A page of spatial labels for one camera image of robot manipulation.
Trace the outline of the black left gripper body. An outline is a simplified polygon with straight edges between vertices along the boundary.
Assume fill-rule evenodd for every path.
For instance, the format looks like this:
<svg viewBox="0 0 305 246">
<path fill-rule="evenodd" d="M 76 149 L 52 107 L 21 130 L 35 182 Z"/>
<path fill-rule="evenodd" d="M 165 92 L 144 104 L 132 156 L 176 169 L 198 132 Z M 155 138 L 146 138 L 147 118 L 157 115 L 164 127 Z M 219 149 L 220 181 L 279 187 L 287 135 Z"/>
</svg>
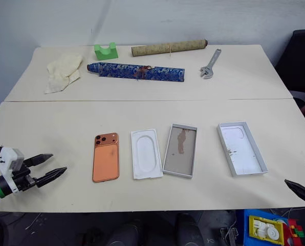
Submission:
<svg viewBox="0 0 305 246">
<path fill-rule="evenodd" d="M 36 179 L 30 176 L 29 167 L 34 166 L 33 161 L 27 159 L 23 162 L 18 171 L 13 171 L 13 181 L 19 191 L 25 191 L 36 185 Z"/>
</svg>

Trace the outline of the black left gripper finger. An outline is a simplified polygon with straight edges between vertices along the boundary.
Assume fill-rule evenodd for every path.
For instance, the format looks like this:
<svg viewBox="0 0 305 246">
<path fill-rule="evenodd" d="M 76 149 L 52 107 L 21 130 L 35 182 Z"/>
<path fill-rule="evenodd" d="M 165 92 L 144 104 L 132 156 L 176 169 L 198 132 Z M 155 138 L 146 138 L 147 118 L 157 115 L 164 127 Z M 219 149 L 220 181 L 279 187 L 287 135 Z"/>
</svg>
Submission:
<svg viewBox="0 0 305 246">
<path fill-rule="evenodd" d="M 23 164 L 26 167 L 37 166 L 37 165 L 47 161 L 52 156 L 53 156 L 53 154 L 39 154 L 39 155 L 36 155 L 36 156 L 33 156 L 31 158 L 24 160 Z"/>
<path fill-rule="evenodd" d="M 48 183 L 56 180 L 66 170 L 67 170 L 67 167 L 54 169 L 54 170 L 46 173 L 43 177 L 36 179 L 35 184 L 38 188 L 40 188 L 44 185 L 47 185 Z"/>
</svg>

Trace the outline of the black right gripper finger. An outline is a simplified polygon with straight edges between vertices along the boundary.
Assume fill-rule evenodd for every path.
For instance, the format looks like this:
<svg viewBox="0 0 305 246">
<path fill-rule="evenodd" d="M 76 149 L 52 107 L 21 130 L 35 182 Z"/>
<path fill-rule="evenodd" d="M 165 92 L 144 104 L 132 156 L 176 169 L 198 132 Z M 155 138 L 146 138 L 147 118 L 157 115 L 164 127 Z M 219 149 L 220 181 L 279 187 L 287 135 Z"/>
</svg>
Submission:
<svg viewBox="0 0 305 246">
<path fill-rule="evenodd" d="M 292 190 L 299 198 L 301 198 L 302 200 L 305 201 L 305 187 L 304 186 L 302 186 L 296 182 L 287 180 L 287 179 L 285 179 L 285 183 L 289 187 L 290 190 Z"/>
</svg>

